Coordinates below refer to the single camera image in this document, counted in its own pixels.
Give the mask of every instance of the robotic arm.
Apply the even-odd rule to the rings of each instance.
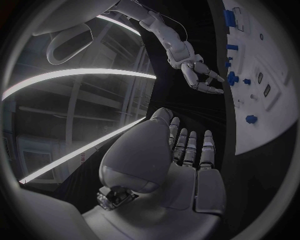
[[[222,89],[209,86],[213,79],[224,82],[216,72],[210,70],[199,54],[195,54],[192,45],[188,41],[181,41],[178,33],[163,22],[161,16],[153,11],[148,11],[135,0],[121,0],[117,5],[109,9],[122,13],[139,21],[139,24],[155,34],[166,50],[168,62],[174,69],[181,69],[188,85],[195,90],[208,94],[223,94]],[[205,74],[209,78],[200,82],[196,73]]]

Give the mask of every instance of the curved light strip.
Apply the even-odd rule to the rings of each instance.
[[[156,76],[145,74],[145,73],[140,73],[135,71],[116,70],[116,69],[105,69],[105,68],[78,68],[78,69],[52,71],[52,72],[47,72],[41,75],[28,78],[10,87],[3,93],[2,101],[6,99],[8,96],[15,93],[16,91],[25,88],[31,84],[35,84],[48,79],[54,79],[59,77],[71,76],[71,75],[79,75],[79,74],[117,74],[117,75],[128,75],[128,76],[137,76],[137,77],[143,77],[149,79],[156,79]]]
[[[107,20],[107,21],[112,22],[112,23],[114,23],[114,24],[118,24],[119,26],[121,26],[121,27],[123,27],[123,28],[126,28],[126,29],[132,31],[133,33],[135,33],[135,34],[141,36],[140,33],[139,33],[138,31],[134,30],[134,29],[131,28],[130,26],[127,26],[127,25],[125,25],[125,24],[123,24],[123,23],[121,23],[121,22],[119,22],[119,21],[113,20],[113,19],[111,19],[111,18],[109,18],[109,17],[107,17],[107,16],[99,15],[99,16],[97,16],[97,18]]]
[[[145,118],[145,117],[143,117],[143,118],[141,118],[141,119],[139,119],[139,120],[137,120],[137,121],[134,121],[134,122],[131,123],[131,124],[128,124],[128,125],[126,125],[126,126],[120,128],[120,129],[118,129],[118,130],[116,130],[116,131],[113,131],[112,133],[110,133],[110,134],[108,134],[108,135],[106,135],[106,136],[103,136],[103,137],[97,139],[96,141],[93,141],[93,142],[91,142],[91,143],[89,143],[89,144],[87,144],[87,145],[85,145],[85,146],[83,146],[83,147],[81,147],[81,148],[79,148],[79,149],[77,149],[77,150],[75,150],[75,151],[69,153],[69,154],[66,155],[66,156],[63,156],[62,158],[60,158],[60,159],[58,159],[58,160],[56,160],[56,161],[54,161],[54,162],[51,162],[50,164],[48,164],[48,165],[42,167],[40,170],[37,170],[36,172],[30,174],[29,176],[23,178],[23,179],[20,180],[19,182],[20,182],[21,184],[25,184],[25,183],[30,182],[31,180],[37,178],[38,176],[40,176],[40,175],[42,175],[42,174],[44,174],[44,173],[50,171],[51,169],[57,167],[58,165],[63,164],[64,162],[70,160],[71,158],[74,158],[75,156],[77,156],[77,155],[83,153],[84,151],[86,151],[86,150],[88,150],[88,149],[90,149],[90,148],[95,147],[96,145],[98,145],[98,144],[100,144],[100,143],[102,143],[102,142],[104,142],[104,141],[106,141],[106,140],[112,138],[113,136],[115,136],[115,135],[117,135],[117,134],[122,133],[123,131],[125,131],[125,130],[127,130],[127,129],[130,129],[131,127],[133,127],[134,125],[136,125],[136,124],[138,124],[140,121],[142,121],[144,118]]]

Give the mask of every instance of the white robotic arm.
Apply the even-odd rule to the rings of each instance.
[[[192,45],[188,41],[181,41],[178,33],[163,22],[161,16],[153,11],[146,10],[135,0],[121,0],[109,11],[120,12],[137,21],[139,24],[155,34],[166,50],[168,62],[174,69],[181,69],[188,85],[195,90],[209,94],[223,94],[222,89],[209,86],[213,79],[224,82],[216,72],[210,70],[203,62],[199,54],[195,54]],[[208,75],[206,82],[199,82],[195,73]]]

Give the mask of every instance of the white panel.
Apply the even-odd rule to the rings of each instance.
[[[239,82],[231,86],[235,105],[236,146],[239,155],[256,149],[283,134],[298,119],[298,106],[293,82],[290,80],[280,48],[263,29],[259,22],[234,0],[224,0],[226,10],[236,14],[239,28],[230,27],[227,42],[238,45],[239,50],[228,50],[227,56],[233,57],[228,73],[233,71]],[[263,74],[258,83],[259,73]],[[250,79],[251,84],[244,84]],[[267,86],[268,95],[264,95]],[[249,124],[246,117],[254,115],[257,122]]]

